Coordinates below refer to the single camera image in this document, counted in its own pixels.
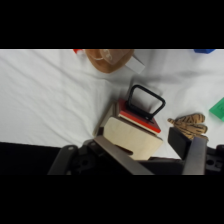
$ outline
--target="blue object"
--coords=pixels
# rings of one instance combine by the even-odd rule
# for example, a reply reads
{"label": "blue object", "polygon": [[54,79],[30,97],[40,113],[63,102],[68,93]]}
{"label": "blue object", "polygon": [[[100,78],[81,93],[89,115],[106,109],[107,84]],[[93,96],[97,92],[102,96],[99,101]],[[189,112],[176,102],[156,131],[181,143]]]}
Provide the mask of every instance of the blue object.
{"label": "blue object", "polygon": [[210,54],[215,49],[194,49],[196,53]]}

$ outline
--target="white paper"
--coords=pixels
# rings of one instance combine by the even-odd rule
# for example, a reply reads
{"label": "white paper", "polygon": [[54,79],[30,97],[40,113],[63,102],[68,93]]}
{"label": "white paper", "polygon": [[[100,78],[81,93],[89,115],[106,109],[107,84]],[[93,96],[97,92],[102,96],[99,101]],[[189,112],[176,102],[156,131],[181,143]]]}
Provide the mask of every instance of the white paper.
{"label": "white paper", "polygon": [[142,71],[145,69],[145,66],[140,61],[135,59],[133,56],[127,62],[126,66],[138,74],[141,74]]}

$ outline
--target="black wire handle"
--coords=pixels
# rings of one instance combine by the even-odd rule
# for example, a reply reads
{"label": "black wire handle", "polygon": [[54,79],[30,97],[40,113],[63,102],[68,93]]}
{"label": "black wire handle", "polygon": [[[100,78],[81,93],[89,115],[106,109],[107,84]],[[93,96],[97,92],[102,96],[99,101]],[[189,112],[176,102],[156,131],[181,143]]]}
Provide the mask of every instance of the black wire handle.
{"label": "black wire handle", "polygon": [[[161,106],[160,106],[154,113],[152,113],[152,114],[147,113],[146,111],[144,111],[144,110],[142,110],[142,109],[136,107],[135,105],[133,105],[133,104],[131,103],[132,96],[133,96],[133,93],[134,93],[134,91],[135,91],[136,88],[139,88],[139,89],[145,91],[146,93],[148,93],[148,94],[154,96],[154,97],[157,98],[158,100],[162,101],[162,105],[161,105]],[[131,88],[131,91],[130,91],[130,94],[129,94],[129,97],[128,97],[128,101],[126,102],[126,105],[127,105],[127,109],[130,110],[131,112],[133,112],[133,113],[135,113],[135,114],[137,114],[137,115],[143,117],[143,118],[146,119],[146,120],[151,121],[151,120],[156,116],[156,114],[158,114],[159,111],[161,111],[161,110],[165,107],[165,105],[166,105],[166,101],[165,101],[162,97],[156,95],[155,93],[153,93],[153,92],[151,92],[150,90],[144,88],[143,86],[135,85],[135,86],[133,86],[133,87]]]}

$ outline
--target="green object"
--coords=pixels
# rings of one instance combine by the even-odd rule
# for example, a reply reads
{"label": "green object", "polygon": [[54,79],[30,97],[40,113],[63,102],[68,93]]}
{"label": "green object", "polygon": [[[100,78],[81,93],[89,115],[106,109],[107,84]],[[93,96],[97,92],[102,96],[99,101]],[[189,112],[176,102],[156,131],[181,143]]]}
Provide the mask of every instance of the green object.
{"label": "green object", "polygon": [[210,112],[224,121],[224,98],[220,100],[214,107],[212,107]]}

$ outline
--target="red object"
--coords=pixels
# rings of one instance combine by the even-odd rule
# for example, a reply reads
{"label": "red object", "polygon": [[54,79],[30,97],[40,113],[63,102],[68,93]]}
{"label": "red object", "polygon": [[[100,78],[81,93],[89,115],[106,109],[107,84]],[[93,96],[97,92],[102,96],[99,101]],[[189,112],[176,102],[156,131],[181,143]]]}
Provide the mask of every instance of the red object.
{"label": "red object", "polygon": [[119,105],[118,117],[123,117],[124,119],[127,119],[130,122],[135,123],[136,125],[138,125],[142,128],[145,128],[149,131],[152,131],[156,134],[159,134],[161,132],[161,130],[154,118],[152,121],[148,121],[148,120],[132,113],[131,111],[127,110],[126,101],[123,99],[120,99],[118,101],[118,105]]}
{"label": "red object", "polygon": [[83,49],[73,49],[73,51],[77,54],[78,51],[82,51]]}

